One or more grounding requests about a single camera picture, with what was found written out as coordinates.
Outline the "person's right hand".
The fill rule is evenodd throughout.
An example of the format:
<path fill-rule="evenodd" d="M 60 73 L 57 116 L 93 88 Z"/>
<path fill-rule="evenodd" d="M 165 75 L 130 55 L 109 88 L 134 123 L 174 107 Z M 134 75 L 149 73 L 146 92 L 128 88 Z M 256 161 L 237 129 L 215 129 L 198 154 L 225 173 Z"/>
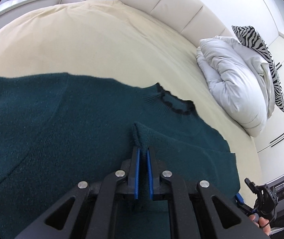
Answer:
<path fill-rule="evenodd" d="M 267 236 L 270 235 L 271 227 L 268 219 L 263 217 L 256 218 L 255 215 L 250 215 L 248 217 L 257 227 L 259 227 Z"/>

